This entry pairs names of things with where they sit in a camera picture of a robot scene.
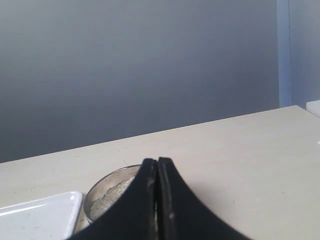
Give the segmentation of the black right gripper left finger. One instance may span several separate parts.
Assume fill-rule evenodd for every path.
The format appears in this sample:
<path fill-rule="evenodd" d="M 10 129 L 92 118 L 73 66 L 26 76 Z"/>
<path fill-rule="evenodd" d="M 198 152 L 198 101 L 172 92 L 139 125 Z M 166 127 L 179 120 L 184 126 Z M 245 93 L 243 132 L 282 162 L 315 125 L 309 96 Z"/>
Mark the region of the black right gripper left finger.
<path fill-rule="evenodd" d="M 143 160 L 121 197 L 97 220 L 71 240 L 154 240 L 155 188 L 158 164 Z"/>

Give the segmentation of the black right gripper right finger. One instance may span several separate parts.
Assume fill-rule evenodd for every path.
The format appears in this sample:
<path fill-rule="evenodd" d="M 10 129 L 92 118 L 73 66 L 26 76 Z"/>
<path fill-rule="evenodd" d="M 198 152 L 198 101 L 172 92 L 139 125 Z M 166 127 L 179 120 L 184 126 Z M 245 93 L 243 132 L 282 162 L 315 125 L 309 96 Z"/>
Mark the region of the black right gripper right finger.
<path fill-rule="evenodd" d="M 172 159 L 160 157 L 157 171 L 157 223 L 160 240 L 246 240 L 192 192 Z"/>

